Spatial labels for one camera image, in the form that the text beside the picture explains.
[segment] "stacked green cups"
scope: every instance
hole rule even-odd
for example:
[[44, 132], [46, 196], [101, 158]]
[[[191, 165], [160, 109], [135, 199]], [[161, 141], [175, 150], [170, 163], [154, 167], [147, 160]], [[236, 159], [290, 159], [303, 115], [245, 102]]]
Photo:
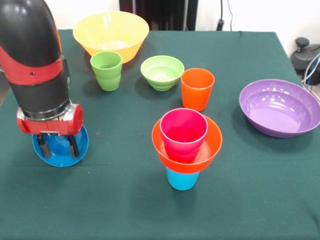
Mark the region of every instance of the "stacked green cups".
[[104, 91], [114, 91], [119, 87], [122, 57], [117, 52], [102, 51], [90, 59], [95, 78]]

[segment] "green tablecloth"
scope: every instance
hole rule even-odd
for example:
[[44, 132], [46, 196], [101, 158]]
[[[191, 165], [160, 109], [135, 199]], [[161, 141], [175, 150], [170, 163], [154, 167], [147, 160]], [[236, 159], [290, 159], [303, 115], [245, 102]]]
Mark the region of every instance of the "green tablecloth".
[[[276, 34], [152, 31], [114, 92], [100, 90], [72, 32], [60, 37], [89, 150], [73, 167], [44, 163], [17, 127], [10, 92], [0, 109], [0, 239], [319, 239], [320, 128], [272, 138], [239, 107], [252, 81], [299, 83]], [[184, 192], [170, 187], [151, 141], [155, 122], [182, 106], [180, 83], [157, 92], [143, 79], [140, 65], [154, 55], [215, 75], [203, 113], [223, 146]]]

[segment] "plastic bowl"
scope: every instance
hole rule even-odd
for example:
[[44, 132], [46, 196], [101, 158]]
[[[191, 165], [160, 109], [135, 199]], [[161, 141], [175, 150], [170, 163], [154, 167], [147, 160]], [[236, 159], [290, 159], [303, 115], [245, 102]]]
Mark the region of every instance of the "plastic bowl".
[[36, 154], [47, 164], [54, 167], [69, 167], [78, 163], [87, 153], [89, 148], [89, 136], [87, 129], [82, 125], [81, 130], [75, 135], [75, 140], [79, 149], [79, 156], [73, 158], [70, 154], [69, 141], [65, 136], [46, 135], [44, 136], [52, 156], [46, 158], [40, 149], [37, 135], [32, 134], [32, 145]]
[[279, 79], [262, 79], [247, 85], [239, 103], [248, 121], [260, 132], [290, 138], [320, 124], [320, 103], [307, 90]]
[[149, 33], [149, 25], [138, 15], [108, 11], [90, 15], [73, 29], [73, 37], [93, 56], [103, 51], [119, 53], [123, 63], [132, 60]]
[[195, 174], [207, 168], [221, 149], [223, 138], [218, 125], [209, 117], [208, 132], [193, 163], [182, 163], [168, 158], [160, 130], [160, 121], [157, 121], [152, 130], [152, 143], [160, 161], [168, 169], [180, 174]]
[[158, 55], [147, 58], [140, 67], [141, 73], [155, 90], [171, 89], [185, 71], [183, 63], [172, 56]]

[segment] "orange cup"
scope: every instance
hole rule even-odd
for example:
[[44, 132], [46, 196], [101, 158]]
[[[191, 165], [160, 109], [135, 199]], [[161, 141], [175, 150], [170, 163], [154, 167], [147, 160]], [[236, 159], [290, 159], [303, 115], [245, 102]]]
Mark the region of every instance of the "orange cup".
[[206, 108], [215, 76], [203, 68], [190, 68], [181, 76], [182, 103], [185, 108], [202, 111]]

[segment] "blue bowl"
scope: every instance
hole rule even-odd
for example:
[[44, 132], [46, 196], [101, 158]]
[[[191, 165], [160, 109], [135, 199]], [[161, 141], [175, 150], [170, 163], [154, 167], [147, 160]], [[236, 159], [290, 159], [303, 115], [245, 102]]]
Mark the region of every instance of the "blue bowl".
[[32, 145], [36, 154], [47, 164], [54, 167], [69, 167], [78, 163], [87, 153], [89, 148], [89, 137], [85, 126], [75, 135], [75, 140], [79, 148], [79, 156], [73, 158], [69, 150], [69, 141], [65, 136], [48, 136], [45, 135], [44, 139], [48, 143], [52, 156], [46, 158], [40, 149], [37, 141], [37, 135], [32, 134]]
[[169, 184], [174, 189], [185, 191], [191, 189], [197, 182], [200, 172], [185, 174], [172, 171], [169, 168], [166, 169], [166, 175], [168, 177]]

